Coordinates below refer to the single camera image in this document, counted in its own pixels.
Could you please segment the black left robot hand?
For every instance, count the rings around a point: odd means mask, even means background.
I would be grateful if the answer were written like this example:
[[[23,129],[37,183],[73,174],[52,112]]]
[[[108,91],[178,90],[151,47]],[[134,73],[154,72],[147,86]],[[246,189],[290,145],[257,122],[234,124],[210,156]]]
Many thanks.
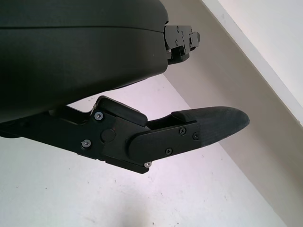
[[[3,0],[0,3],[0,135],[27,138],[144,174],[153,161],[219,142],[249,117],[218,106],[149,121],[100,96],[186,61],[200,43],[172,26],[159,0]]]

